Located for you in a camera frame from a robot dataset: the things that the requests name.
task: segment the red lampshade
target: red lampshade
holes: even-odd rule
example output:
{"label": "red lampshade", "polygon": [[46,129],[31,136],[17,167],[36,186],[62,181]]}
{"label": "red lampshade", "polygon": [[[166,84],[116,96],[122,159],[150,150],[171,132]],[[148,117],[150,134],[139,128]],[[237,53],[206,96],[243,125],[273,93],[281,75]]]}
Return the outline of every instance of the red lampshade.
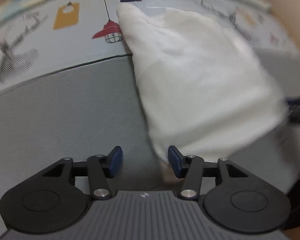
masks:
{"label": "red lampshade", "polygon": [[92,36],[92,39],[105,36],[111,33],[121,33],[119,24],[114,21],[108,20],[108,22],[103,25],[103,29]]}

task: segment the gray desk lamp print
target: gray desk lamp print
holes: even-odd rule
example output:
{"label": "gray desk lamp print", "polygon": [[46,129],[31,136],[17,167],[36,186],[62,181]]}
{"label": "gray desk lamp print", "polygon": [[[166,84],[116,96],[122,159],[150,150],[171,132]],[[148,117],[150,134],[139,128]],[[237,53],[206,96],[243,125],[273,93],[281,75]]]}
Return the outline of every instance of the gray desk lamp print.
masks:
{"label": "gray desk lamp print", "polygon": [[3,54],[0,60],[0,84],[3,84],[4,80],[16,71],[32,67],[34,60],[36,60],[39,55],[37,49],[31,49],[23,54],[17,55],[13,53],[13,50],[23,42],[27,35],[35,31],[47,18],[48,15],[42,20],[34,17],[35,24],[30,28],[26,25],[25,30],[10,44],[5,38],[0,41],[0,50]]}

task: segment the gray gripper base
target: gray gripper base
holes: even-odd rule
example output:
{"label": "gray gripper base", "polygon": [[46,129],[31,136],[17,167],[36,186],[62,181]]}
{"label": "gray gripper base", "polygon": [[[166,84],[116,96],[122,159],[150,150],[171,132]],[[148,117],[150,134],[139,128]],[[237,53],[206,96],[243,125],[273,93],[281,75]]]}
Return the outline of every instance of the gray gripper base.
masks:
{"label": "gray gripper base", "polygon": [[280,231],[243,235],[210,221],[195,201],[178,199],[172,191],[118,191],[95,201],[73,226],[47,235],[9,230],[0,240],[287,240]]}

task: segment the white fabric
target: white fabric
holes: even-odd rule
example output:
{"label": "white fabric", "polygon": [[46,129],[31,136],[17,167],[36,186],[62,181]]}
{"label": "white fabric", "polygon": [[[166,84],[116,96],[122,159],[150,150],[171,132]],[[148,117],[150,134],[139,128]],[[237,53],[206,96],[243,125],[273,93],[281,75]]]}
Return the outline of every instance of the white fabric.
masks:
{"label": "white fabric", "polygon": [[282,122],[281,90],[235,30],[173,8],[148,17],[124,3],[117,15],[149,136],[164,161],[170,145],[216,161]]}

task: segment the yellow tag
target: yellow tag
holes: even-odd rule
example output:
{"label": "yellow tag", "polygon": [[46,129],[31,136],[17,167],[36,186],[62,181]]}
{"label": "yellow tag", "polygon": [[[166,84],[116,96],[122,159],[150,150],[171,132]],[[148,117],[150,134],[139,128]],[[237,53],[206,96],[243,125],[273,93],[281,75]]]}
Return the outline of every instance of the yellow tag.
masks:
{"label": "yellow tag", "polygon": [[59,7],[53,29],[62,29],[79,22],[79,3],[71,3]]}

